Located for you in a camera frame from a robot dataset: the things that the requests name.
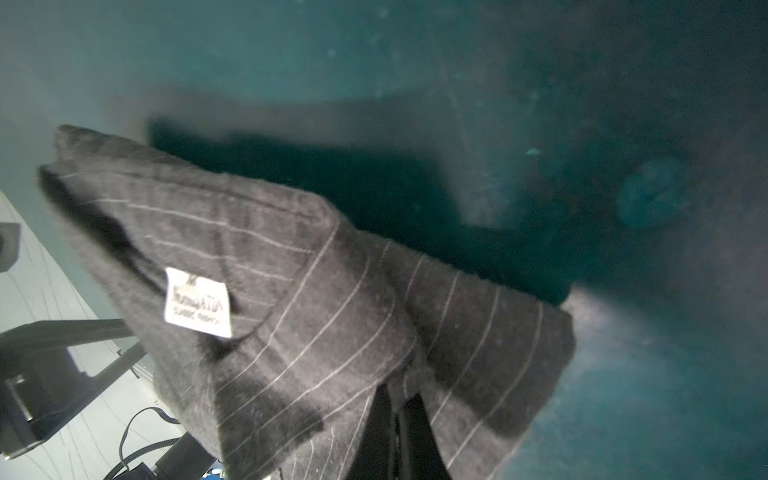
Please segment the dark grey striped shirt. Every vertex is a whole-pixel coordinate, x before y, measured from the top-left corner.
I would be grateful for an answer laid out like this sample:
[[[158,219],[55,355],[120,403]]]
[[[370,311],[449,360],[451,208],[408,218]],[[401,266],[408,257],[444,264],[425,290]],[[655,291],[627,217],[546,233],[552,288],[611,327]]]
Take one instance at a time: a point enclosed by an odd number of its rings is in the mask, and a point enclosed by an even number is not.
[[[63,125],[39,184],[233,479],[346,479],[375,391],[420,395],[451,479],[492,479],[573,357],[571,317],[362,231],[315,194]]]

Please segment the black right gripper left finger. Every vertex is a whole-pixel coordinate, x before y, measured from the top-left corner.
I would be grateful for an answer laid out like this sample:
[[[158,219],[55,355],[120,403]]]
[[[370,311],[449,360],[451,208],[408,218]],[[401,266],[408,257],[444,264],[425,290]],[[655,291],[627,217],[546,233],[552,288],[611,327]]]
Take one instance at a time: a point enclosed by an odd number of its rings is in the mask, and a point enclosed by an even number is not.
[[[375,391],[363,436],[346,479],[392,479],[395,431],[395,416],[389,391],[382,385]]]

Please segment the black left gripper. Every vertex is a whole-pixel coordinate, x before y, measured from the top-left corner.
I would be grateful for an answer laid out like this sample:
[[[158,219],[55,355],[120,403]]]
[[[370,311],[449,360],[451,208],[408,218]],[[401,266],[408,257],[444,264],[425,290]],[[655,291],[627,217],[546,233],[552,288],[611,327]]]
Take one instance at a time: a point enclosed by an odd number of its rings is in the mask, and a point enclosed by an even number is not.
[[[86,368],[78,347],[108,346],[131,333],[120,319],[98,320],[40,244],[18,222],[1,224],[1,454],[21,457],[51,440],[146,355],[133,345],[107,365]],[[26,320],[9,324],[18,300]]]

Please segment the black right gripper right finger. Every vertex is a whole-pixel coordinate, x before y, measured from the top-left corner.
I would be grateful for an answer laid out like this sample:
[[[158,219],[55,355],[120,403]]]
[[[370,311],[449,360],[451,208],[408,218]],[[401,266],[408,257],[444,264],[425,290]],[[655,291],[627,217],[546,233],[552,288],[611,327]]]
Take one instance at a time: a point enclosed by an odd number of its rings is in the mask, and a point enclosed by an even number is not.
[[[420,395],[409,399],[402,407],[398,413],[398,427],[398,478],[450,480]]]

